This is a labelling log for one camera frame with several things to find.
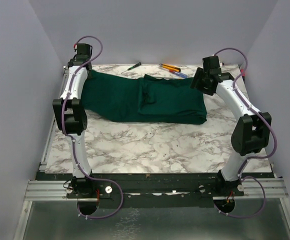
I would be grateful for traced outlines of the dark green surgical drape cloth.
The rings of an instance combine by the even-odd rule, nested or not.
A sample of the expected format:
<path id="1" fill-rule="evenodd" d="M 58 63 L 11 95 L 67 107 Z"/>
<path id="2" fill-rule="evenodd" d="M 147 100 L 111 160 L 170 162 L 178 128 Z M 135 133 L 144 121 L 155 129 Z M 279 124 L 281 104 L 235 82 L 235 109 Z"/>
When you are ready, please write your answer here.
<path id="1" fill-rule="evenodd" d="M 191 78 L 137 79 L 97 71 L 84 83 L 85 110 L 118 123 L 177 123 L 202 125 L 207 121 L 203 93 L 192 89 Z"/>

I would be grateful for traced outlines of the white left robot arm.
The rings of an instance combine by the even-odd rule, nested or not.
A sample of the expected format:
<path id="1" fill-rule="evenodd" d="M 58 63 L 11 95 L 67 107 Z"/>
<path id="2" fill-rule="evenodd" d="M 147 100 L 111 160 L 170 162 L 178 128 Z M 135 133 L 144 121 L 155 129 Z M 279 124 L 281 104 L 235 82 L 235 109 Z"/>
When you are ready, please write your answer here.
<path id="1" fill-rule="evenodd" d="M 91 198 L 96 190 L 90 179 L 92 169 L 85 145 L 88 119 L 81 100 L 84 83 L 92 70 L 92 65 L 88 62 L 92 50 L 93 47 L 86 43 L 74 45 L 76 54 L 67 64 L 68 78 L 64 90 L 52 102 L 57 127 L 65 135 L 71 154 L 73 172 L 67 187 L 69 198 Z"/>

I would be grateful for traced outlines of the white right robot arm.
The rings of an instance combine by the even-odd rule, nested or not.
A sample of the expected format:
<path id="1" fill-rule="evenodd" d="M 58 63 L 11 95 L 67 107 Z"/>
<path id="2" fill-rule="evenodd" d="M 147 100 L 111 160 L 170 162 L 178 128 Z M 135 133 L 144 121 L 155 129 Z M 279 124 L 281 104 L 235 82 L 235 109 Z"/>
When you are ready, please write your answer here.
<path id="1" fill-rule="evenodd" d="M 232 154 L 217 173 L 214 184 L 215 191 L 225 196 L 240 184 L 248 160 L 268 145 L 272 117 L 255 108 L 238 88 L 234 77 L 229 72 L 222 72 L 218 56 L 205 57 L 202 63 L 190 87 L 206 95 L 218 95 L 236 119 L 230 139 Z"/>

